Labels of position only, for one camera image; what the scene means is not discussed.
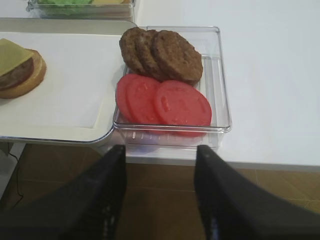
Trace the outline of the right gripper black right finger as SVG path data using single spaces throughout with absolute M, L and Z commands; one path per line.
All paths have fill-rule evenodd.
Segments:
M 318 240 L 319 214 L 249 181 L 199 145 L 195 194 L 207 240 Z

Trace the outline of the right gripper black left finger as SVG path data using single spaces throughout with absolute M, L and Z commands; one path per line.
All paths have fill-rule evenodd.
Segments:
M 126 148 L 113 146 L 77 178 L 0 214 L 2 240 L 113 240 L 127 187 Z

